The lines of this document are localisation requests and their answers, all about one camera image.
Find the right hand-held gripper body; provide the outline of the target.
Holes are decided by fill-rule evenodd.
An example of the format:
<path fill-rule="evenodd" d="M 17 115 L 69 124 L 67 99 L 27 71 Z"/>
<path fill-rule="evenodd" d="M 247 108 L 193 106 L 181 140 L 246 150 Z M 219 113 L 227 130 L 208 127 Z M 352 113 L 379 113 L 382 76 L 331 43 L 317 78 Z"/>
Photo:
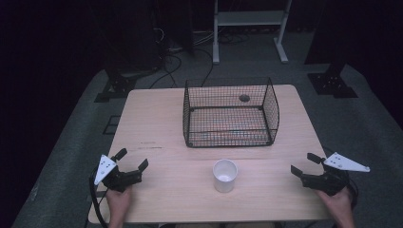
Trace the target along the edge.
<path fill-rule="evenodd" d="M 353 161 L 338 153 L 324 158 L 321 175 L 304 174 L 300 178 L 303 187 L 325 192 L 333 196 L 346 187 L 349 182 L 349 171 L 369 173 L 371 168 L 356 161 Z"/>

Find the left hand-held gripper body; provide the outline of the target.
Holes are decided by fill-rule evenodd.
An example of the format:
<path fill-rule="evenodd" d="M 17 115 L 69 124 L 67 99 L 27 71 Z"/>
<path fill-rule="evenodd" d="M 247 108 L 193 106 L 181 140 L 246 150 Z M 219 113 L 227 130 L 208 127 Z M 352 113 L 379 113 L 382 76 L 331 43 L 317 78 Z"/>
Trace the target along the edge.
<path fill-rule="evenodd" d="M 143 172 L 138 168 L 130 172 L 120 171 L 117 161 L 102 155 L 96 169 L 94 184 L 102 183 L 108 189 L 124 192 L 128 186 L 141 182 L 142 175 Z"/>

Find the white cup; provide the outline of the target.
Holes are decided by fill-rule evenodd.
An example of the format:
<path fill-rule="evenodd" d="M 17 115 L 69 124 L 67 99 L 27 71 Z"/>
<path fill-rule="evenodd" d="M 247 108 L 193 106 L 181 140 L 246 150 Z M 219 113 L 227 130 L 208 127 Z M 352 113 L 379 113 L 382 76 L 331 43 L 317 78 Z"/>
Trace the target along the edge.
<path fill-rule="evenodd" d="M 213 176 L 215 189 L 221 193 L 229 193 L 235 187 L 238 167 L 231 160 L 218 160 L 213 166 Z"/>

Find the black wire basket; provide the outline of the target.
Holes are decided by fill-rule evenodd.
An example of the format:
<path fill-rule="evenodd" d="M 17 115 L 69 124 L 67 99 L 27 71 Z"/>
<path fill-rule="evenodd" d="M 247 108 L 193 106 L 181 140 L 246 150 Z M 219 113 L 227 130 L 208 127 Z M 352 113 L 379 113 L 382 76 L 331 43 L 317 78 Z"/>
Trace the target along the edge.
<path fill-rule="evenodd" d="M 246 94 L 249 102 L 241 102 Z M 279 126 L 279 106 L 268 77 L 185 82 L 182 132 L 193 148 L 269 146 Z"/>

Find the person's left hand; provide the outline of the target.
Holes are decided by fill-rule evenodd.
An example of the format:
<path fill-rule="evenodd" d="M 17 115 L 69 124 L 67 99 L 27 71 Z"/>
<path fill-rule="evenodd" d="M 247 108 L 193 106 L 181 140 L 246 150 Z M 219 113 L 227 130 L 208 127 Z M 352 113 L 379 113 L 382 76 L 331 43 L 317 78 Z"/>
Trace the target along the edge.
<path fill-rule="evenodd" d="M 126 214 L 129 210 L 132 198 L 132 187 L 127 187 L 124 192 L 108 190 L 106 200 L 109 207 L 110 219 L 108 228 L 123 228 Z"/>

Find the person's right hand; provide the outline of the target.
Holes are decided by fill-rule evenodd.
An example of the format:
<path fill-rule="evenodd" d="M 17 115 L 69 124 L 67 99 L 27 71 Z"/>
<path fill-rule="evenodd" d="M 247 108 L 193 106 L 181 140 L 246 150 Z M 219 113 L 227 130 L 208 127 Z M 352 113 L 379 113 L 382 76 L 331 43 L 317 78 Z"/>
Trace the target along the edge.
<path fill-rule="evenodd" d="M 352 195 L 346 187 L 333 196 L 328 196 L 325 192 L 319 190 L 316 190 L 316 194 L 328 209 L 337 228 L 355 228 L 353 209 L 351 207 Z"/>

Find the black stand base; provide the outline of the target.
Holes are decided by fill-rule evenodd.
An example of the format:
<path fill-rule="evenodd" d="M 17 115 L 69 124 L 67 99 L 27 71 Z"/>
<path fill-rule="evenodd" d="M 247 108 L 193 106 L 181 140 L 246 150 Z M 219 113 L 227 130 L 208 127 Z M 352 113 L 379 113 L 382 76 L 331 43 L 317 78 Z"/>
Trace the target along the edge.
<path fill-rule="evenodd" d="M 136 76 L 125 77 L 114 67 L 105 69 L 107 82 L 102 92 L 98 93 L 94 102 L 107 103 L 111 99 L 123 99 L 135 88 L 138 78 Z"/>
<path fill-rule="evenodd" d="M 331 63 L 325 72 L 309 73 L 308 78 L 318 95 L 333 95 L 335 98 L 357 98 L 355 91 L 341 78 L 345 64 Z"/>

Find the white metal stand frame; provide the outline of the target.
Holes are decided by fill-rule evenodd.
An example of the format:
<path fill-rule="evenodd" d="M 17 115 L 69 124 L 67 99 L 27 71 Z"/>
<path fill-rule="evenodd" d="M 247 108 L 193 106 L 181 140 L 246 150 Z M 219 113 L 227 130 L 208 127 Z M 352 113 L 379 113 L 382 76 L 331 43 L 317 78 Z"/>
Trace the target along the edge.
<path fill-rule="evenodd" d="M 274 38 L 278 57 L 283 64 L 289 62 L 282 45 L 282 40 L 293 0 L 287 0 L 283 10 L 261 11 L 219 11 L 219 0 L 215 0 L 212 63 L 220 63 L 219 28 L 250 27 L 250 26 L 279 26 L 278 36 Z"/>

